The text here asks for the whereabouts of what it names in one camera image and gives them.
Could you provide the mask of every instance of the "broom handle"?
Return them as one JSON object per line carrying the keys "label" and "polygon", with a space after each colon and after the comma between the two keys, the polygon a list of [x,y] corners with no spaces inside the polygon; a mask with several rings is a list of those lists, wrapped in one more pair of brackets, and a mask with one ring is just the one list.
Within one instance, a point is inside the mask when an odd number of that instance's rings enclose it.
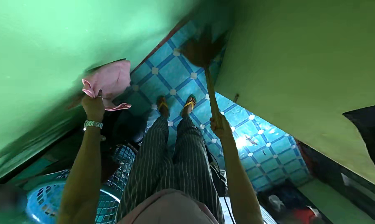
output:
{"label": "broom handle", "polygon": [[210,68],[206,67],[204,70],[205,70],[205,79],[207,80],[208,95],[210,97],[212,118],[215,119],[216,126],[219,128],[222,128],[222,120],[218,116],[219,107],[215,98],[215,90],[214,90],[214,84],[213,84],[212,77],[211,77]]}

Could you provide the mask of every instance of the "pink cloth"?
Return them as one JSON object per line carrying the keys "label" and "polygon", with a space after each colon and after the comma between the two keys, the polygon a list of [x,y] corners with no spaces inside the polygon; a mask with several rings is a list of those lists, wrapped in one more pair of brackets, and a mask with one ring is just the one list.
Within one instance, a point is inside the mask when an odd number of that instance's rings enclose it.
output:
{"label": "pink cloth", "polygon": [[127,60],[115,61],[97,69],[93,74],[82,79],[82,91],[90,97],[96,97],[102,90],[105,110],[122,110],[131,107],[131,104],[122,103],[118,106],[112,100],[122,94],[130,86],[129,69],[131,62]]}
{"label": "pink cloth", "polygon": [[210,210],[182,191],[165,189],[148,197],[117,224],[218,224]]}

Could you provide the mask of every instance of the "sandal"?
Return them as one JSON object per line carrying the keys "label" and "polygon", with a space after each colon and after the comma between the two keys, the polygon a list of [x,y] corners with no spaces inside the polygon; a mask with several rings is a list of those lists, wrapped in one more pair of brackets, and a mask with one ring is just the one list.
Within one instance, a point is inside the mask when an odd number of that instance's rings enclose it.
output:
{"label": "sandal", "polygon": [[168,116],[170,116],[170,113],[169,113],[170,109],[168,108],[168,104],[167,104],[166,100],[162,100],[161,98],[165,99],[165,96],[159,96],[159,97],[157,97],[157,102],[159,102],[159,101],[161,102],[160,104],[157,105],[157,109],[158,109],[158,111],[160,111],[160,108],[162,106],[165,106],[167,108],[167,110],[168,110]]}
{"label": "sandal", "polygon": [[187,107],[187,106],[189,106],[189,105],[191,105],[191,110],[193,111],[193,109],[194,109],[194,107],[196,106],[196,104],[197,104],[197,99],[196,99],[196,97],[193,95],[193,94],[190,94],[190,96],[188,97],[188,99],[189,98],[193,98],[192,100],[190,100],[189,102],[187,102],[186,104],[185,104],[185,106],[182,108],[182,110],[181,110],[181,112],[180,112],[180,116],[182,116],[182,112],[183,112],[183,110],[185,109],[185,107]]}

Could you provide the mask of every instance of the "gray striped pants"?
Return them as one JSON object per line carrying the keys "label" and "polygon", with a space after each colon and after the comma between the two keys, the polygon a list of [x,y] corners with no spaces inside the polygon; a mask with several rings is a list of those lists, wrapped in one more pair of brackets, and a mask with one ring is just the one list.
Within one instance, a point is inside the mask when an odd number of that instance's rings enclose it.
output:
{"label": "gray striped pants", "polygon": [[220,224],[225,223],[201,131],[185,116],[176,136],[175,153],[170,155],[167,119],[160,116],[148,130],[121,197],[117,221],[152,194],[171,188],[204,203]]}

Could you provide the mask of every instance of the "flip-flop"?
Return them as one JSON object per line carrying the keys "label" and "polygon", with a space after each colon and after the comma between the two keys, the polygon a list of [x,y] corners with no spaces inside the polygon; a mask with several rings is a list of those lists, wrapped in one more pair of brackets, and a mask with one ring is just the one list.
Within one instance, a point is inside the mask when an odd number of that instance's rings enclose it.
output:
{"label": "flip-flop", "polygon": [[185,106],[183,107],[183,109],[185,109],[185,107],[187,107],[188,105],[191,104],[191,110],[193,111],[194,106],[197,104],[197,99],[196,99],[196,97],[195,97],[193,94],[190,94],[190,96],[188,97],[188,99],[189,99],[190,97],[193,97],[193,99],[194,99],[194,101],[195,101],[196,103],[193,103],[193,100],[191,100],[191,101],[189,101],[189,102],[187,102],[187,103],[185,104]]}
{"label": "flip-flop", "polygon": [[160,100],[160,98],[163,98],[163,97],[165,98],[165,96],[159,96],[159,97],[157,97],[157,102],[158,102],[158,101],[161,101],[160,105],[157,105],[157,109],[158,109],[158,111],[160,111],[160,108],[161,108],[162,106],[165,106],[168,110],[170,110],[170,109],[168,108],[167,103],[166,103],[165,101]]}

